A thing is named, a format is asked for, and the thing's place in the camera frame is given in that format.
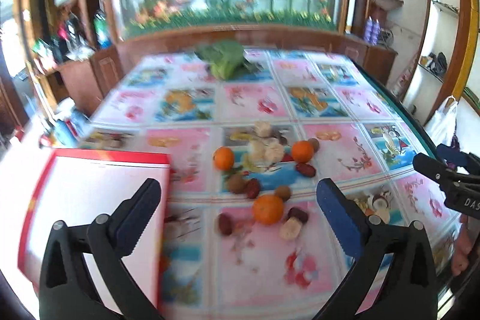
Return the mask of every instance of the wall shelf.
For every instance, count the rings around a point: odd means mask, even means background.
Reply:
[[[451,16],[454,16],[455,18],[459,18],[459,12],[458,10],[455,10],[455,8],[449,4],[442,3],[439,1],[432,1],[432,3],[435,5],[436,8],[438,8],[441,12],[445,12]]]

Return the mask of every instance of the table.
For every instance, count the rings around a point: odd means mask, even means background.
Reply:
[[[372,81],[342,55],[246,48],[258,71],[218,81],[193,53],[147,56],[92,118],[81,148],[169,153],[174,169],[162,237],[162,314],[168,319],[311,319],[352,264],[315,201],[315,185],[332,178],[347,198],[390,224],[424,223],[439,271],[450,258],[458,215],[438,185],[411,165],[428,153],[411,124]],[[248,159],[255,121],[268,121],[285,144],[281,162]],[[317,138],[315,178],[301,176],[292,144]],[[261,226],[252,201],[225,189],[229,174],[213,167],[220,146],[234,151],[234,171],[257,178],[262,193],[288,185],[293,206],[309,213],[292,242],[279,225]],[[215,229],[220,213],[235,234]],[[362,309],[378,293],[386,255]],[[156,273],[156,270],[145,270]]]

